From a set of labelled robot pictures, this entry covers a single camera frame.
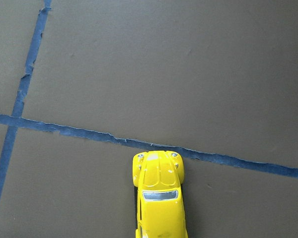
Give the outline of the yellow beetle toy car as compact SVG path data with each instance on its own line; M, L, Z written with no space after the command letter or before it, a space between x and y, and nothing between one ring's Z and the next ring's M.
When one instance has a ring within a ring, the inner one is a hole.
M133 157L137 238L186 238L182 194L184 164L179 153L148 151Z

